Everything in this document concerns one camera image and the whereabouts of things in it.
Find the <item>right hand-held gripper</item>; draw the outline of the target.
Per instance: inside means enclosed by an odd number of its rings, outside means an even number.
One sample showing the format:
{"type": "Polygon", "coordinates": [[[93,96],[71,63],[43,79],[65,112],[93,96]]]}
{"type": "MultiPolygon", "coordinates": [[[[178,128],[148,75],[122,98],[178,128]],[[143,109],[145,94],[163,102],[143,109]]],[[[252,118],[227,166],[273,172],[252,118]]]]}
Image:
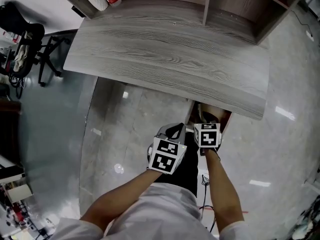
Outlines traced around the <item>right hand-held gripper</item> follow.
{"type": "Polygon", "coordinates": [[[193,125],[194,141],[199,148],[218,148],[222,141],[221,124],[195,123],[193,125]]]}

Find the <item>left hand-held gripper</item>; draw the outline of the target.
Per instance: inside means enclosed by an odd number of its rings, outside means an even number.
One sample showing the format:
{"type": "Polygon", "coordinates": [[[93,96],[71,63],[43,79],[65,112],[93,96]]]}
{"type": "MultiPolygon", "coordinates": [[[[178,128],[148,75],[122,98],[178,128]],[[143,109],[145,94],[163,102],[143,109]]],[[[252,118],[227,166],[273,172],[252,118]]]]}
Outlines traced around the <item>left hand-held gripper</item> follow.
{"type": "Polygon", "coordinates": [[[175,172],[187,151],[186,129],[184,123],[170,123],[159,129],[147,150],[149,169],[167,175],[175,172]]]}

